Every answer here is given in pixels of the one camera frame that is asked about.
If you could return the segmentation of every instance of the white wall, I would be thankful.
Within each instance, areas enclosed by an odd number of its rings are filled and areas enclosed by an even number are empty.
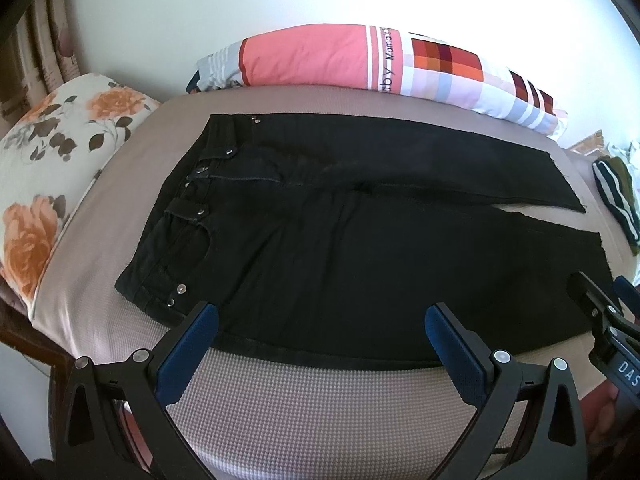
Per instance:
[[[569,113],[562,139],[640,136],[640,46],[609,0],[68,0],[84,70],[160,100],[195,61],[302,23],[372,23],[446,40],[508,65]]]
[[[49,366],[0,344],[0,415],[30,462],[51,460],[49,372]]]

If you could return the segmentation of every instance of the black clamp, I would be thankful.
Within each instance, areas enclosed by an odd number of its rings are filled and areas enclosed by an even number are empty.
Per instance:
[[[113,399],[128,400],[153,455],[159,478],[214,477],[189,448],[165,408],[177,402],[218,329],[218,313],[200,302],[152,350],[126,362],[95,365],[81,357],[65,394],[66,422],[58,433],[60,480],[149,479],[136,466],[118,428]],[[444,304],[427,309],[425,329],[463,399],[478,410],[431,479],[475,480],[494,452],[519,400],[529,401],[496,480],[584,480],[587,453],[574,381],[561,358],[548,366],[520,364],[491,352]]]
[[[616,295],[640,317],[640,294],[623,276],[613,283]],[[589,361],[640,409],[640,327],[625,319],[607,295],[583,272],[569,279],[567,293],[591,319],[595,343]]]

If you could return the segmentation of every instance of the striped fabric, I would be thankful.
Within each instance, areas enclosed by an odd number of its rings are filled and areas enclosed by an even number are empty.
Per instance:
[[[619,157],[601,157],[593,163],[593,174],[602,201],[622,227],[634,254],[638,254],[640,221],[628,170]]]
[[[238,41],[197,63],[187,92],[235,86],[332,85],[428,99],[557,139],[566,112],[507,67],[420,34],[322,23]]]

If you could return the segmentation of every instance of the beige bed sheet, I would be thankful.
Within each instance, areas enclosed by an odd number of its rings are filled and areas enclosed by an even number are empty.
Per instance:
[[[525,206],[526,214],[598,231],[614,276],[635,261],[622,231],[556,143],[531,130],[424,100],[329,87],[242,88],[167,102],[114,156],[69,222],[34,307],[34,326],[97,363],[152,348],[165,332],[113,288],[136,249],[162,182],[212,113],[318,112],[440,124],[549,152],[586,213]],[[584,159],[577,161],[578,166]],[[583,396],[602,380],[583,335],[522,356],[565,358]],[[519,406],[501,440],[510,443]],[[209,350],[170,413],[204,463],[223,478],[425,478],[473,413],[443,369],[319,370]]]

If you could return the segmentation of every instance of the blue clamp pad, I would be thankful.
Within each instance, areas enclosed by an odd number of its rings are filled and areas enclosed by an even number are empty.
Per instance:
[[[462,400],[476,408],[484,405],[494,382],[489,348],[442,303],[427,309],[424,330]]]
[[[218,310],[207,303],[158,368],[156,399],[162,407],[180,400],[217,332]]]
[[[640,318],[640,292],[624,276],[618,276],[613,281],[613,291],[628,307],[631,313]]]

